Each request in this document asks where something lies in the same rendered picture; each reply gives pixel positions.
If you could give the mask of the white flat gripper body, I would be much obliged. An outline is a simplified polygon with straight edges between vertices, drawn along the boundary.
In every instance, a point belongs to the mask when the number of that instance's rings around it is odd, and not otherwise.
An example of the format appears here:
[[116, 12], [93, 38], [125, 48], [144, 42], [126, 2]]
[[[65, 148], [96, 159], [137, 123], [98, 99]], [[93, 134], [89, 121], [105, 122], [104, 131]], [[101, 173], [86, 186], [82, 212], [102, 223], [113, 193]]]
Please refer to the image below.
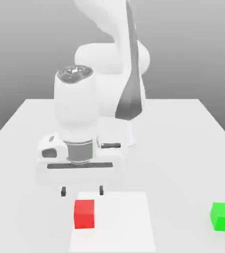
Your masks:
[[104, 152], [89, 163], [57, 163], [54, 159], [38, 162], [36, 180], [51, 185], [106, 185], [122, 179], [125, 159], [121, 152]]

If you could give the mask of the small red cube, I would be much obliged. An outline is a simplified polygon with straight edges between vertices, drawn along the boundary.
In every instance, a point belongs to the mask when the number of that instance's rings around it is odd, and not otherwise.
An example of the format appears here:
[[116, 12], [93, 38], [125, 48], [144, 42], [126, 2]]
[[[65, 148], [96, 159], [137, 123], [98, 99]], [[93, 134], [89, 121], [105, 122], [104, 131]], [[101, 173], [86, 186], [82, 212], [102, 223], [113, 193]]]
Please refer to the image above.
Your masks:
[[94, 228], [94, 200], [75, 200], [74, 228]]

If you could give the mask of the small green cube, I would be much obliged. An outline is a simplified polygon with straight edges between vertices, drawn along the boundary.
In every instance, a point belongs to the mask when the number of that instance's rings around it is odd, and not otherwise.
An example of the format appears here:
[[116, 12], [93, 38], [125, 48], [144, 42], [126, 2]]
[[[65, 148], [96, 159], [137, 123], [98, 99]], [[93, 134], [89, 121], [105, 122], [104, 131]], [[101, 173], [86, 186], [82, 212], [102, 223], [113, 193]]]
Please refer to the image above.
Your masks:
[[225, 232], [225, 203], [212, 203], [210, 219], [215, 231]]

